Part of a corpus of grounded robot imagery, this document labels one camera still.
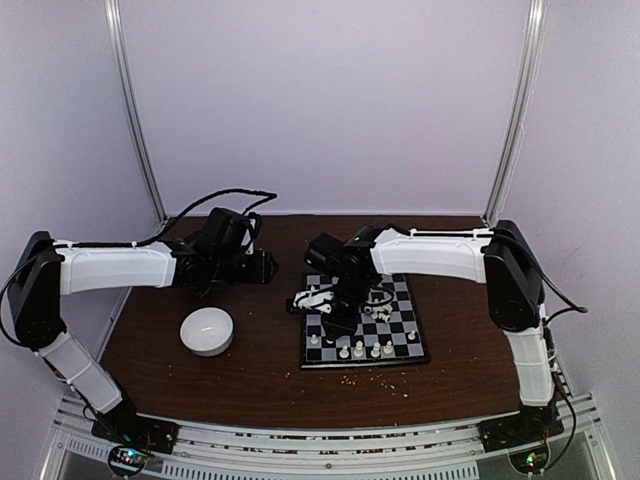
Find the circuit board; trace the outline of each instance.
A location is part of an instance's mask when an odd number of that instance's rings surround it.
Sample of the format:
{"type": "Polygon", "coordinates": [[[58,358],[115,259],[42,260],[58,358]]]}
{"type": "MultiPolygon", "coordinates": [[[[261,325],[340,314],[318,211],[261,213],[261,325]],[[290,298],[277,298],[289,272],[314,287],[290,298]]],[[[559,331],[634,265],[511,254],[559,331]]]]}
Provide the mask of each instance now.
{"type": "MultiPolygon", "coordinates": [[[[374,320],[368,313],[361,312],[361,322],[353,337],[340,337],[335,342],[327,340],[319,313],[304,313],[301,327],[302,369],[314,368],[354,368],[415,365],[429,363],[430,357],[422,332],[422,325],[416,310],[413,295],[406,275],[383,275],[379,284],[381,290],[372,291],[372,302],[382,301],[393,293],[389,321],[374,320]],[[357,342],[362,342],[363,352],[355,354],[357,342]],[[374,345],[380,345],[379,356],[374,357],[374,345]],[[348,357],[342,358],[340,352],[347,347],[348,357]]],[[[306,275],[303,289],[311,287],[322,289],[329,287],[332,280],[323,275],[306,275]]]]}

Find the robotic arm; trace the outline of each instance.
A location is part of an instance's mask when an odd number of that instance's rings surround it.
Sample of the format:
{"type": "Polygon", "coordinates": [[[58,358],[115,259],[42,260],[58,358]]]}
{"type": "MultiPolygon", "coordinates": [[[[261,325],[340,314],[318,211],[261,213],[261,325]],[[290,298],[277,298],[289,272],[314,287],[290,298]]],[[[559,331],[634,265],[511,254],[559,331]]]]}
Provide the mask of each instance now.
{"type": "Polygon", "coordinates": [[[355,333],[381,274],[442,275],[486,284],[491,320],[511,346],[521,406],[512,419],[480,425],[485,450],[562,432],[554,402],[554,345],[544,324],[543,280],[513,222],[461,232],[366,227],[347,242],[322,234],[310,243],[305,261],[337,282],[331,291],[297,293],[290,308],[321,313],[325,334],[333,339],[355,333]]]}
{"type": "Polygon", "coordinates": [[[278,270],[270,252],[253,249],[260,217],[215,208],[202,230],[186,239],[146,246],[74,244],[33,234],[8,289],[18,342],[41,357],[88,403],[93,434],[169,453],[177,425],[137,415],[120,385],[91,357],[60,318],[60,296],[101,288],[186,287],[212,283],[270,283],[278,270]]]}

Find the vertical metal post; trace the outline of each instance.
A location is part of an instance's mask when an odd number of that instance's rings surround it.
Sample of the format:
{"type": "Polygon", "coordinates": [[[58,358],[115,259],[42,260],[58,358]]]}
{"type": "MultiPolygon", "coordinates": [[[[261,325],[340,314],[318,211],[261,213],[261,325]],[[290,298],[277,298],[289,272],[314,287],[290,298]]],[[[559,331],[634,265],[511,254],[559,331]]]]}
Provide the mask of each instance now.
{"type": "Polygon", "coordinates": [[[546,0],[531,0],[529,7],[529,20],[527,22],[520,76],[513,101],[511,119],[509,120],[507,135],[502,147],[496,178],[483,215],[483,220],[489,227],[494,227],[498,222],[498,214],[513,175],[518,147],[522,137],[522,122],[527,104],[531,98],[538,66],[545,2],[546,0]]]}
{"type": "Polygon", "coordinates": [[[105,9],[107,13],[109,35],[111,36],[113,52],[116,58],[118,73],[120,75],[120,86],[122,87],[122,93],[124,96],[131,138],[133,139],[136,156],[138,158],[138,163],[140,164],[147,192],[149,197],[151,197],[154,213],[158,222],[162,223],[166,220],[167,214],[165,212],[164,205],[162,204],[162,198],[160,197],[158,184],[153,174],[153,169],[151,168],[151,162],[149,161],[149,153],[142,133],[138,106],[133,94],[133,82],[131,81],[131,72],[129,70],[124,34],[122,31],[119,0],[105,0],[105,9]]]}

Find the white pawn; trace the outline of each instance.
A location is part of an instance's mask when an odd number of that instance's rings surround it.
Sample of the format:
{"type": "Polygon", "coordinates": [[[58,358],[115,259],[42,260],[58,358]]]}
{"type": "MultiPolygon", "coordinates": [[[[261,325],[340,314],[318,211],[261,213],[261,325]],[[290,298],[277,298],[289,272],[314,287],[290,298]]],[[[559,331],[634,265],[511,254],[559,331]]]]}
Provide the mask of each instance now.
{"type": "Polygon", "coordinates": [[[358,340],[356,342],[356,348],[353,351],[353,356],[357,357],[357,358],[360,358],[360,357],[362,357],[362,355],[364,355],[364,349],[362,348],[362,342],[360,340],[358,340]]]}
{"type": "Polygon", "coordinates": [[[371,356],[378,358],[380,356],[380,344],[378,342],[373,344],[373,350],[371,350],[371,356]]]}

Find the white bowl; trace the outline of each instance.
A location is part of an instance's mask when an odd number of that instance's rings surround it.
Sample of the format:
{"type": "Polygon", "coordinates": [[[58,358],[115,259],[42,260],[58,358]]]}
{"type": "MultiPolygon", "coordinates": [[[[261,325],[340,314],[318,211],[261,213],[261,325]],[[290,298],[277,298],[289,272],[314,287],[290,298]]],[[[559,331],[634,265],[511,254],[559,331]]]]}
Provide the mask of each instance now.
{"type": "Polygon", "coordinates": [[[201,308],[182,322],[180,339],[196,355],[220,355],[233,340],[233,320],[219,308],[201,308]]]}

